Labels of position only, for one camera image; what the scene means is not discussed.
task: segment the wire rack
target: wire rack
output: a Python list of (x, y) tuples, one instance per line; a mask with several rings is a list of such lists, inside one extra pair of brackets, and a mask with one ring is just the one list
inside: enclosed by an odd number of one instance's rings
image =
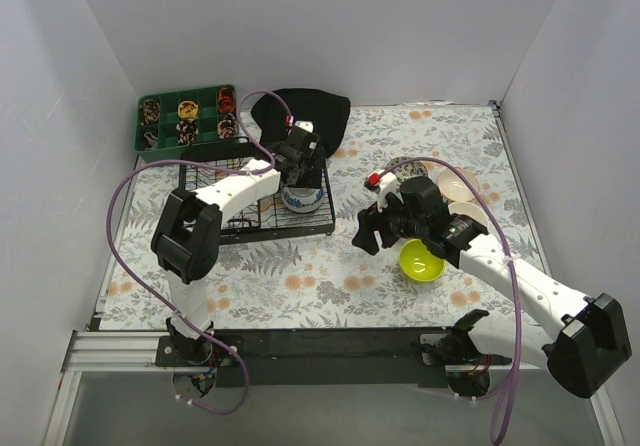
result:
[[(212, 166), (240, 169), (255, 156), (255, 147), (246, 138), (195, 144), (183, 159), (205, 162)], [(187, 191), (210, 186), (228, 176), (227, 173), (207, 171), (190, 166), (180, 167), (180, 187)], [(335, 231), (336, 215), (329, 185), (326, 164), (322, 170), (322, 202), (310, 213), (296, 213), (288, 209), (281, 191), (249, 205), (222, 226), (221, 244), (248, 243), (269, 239), (295, 238)]]

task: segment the red cap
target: red cap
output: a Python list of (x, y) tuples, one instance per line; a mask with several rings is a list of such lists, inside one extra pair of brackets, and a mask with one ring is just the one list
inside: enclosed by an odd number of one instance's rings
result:
[(371, 173), (371, 176), (369, 176), (369, 184), (371, 186), (377, 186), (379, 182), (380, 175), (378, 173)]

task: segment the lime green bowl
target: lime green bowl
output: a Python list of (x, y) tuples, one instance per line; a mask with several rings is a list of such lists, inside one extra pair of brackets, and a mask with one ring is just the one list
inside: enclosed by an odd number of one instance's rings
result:
[(419, 239), (412, 239), (400, 251), (400, 269), (414, 281), (427, 283), (444, 273), (444, 259), (436, 258)]

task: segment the gray floor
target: gray floor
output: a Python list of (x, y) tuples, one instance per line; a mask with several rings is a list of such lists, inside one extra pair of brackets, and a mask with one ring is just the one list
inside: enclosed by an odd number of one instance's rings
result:
[[(475, 407), (409, 386), (260, 386), (219, 418), (177, 402), (165, 373), (84, 373), (65, 444), (483, 445), (493, 402)], [(230, 405), (238, 390), (209, 397)], [(505, 445), (603, 444), (589, 401), (523, 371)]]

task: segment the yellow object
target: yellow object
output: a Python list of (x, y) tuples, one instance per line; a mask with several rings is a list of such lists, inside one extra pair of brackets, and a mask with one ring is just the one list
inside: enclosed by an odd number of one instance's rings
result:
[(178, 105), (178, 117), (180, 119), (197, 119), (198, 105), (195, 101), (183, 101)]
[(444, 273), (444, 259), (436, 258), (419, 239), (412, 239), (400, 251), (400, 269), (414, 281), (434, 281)]

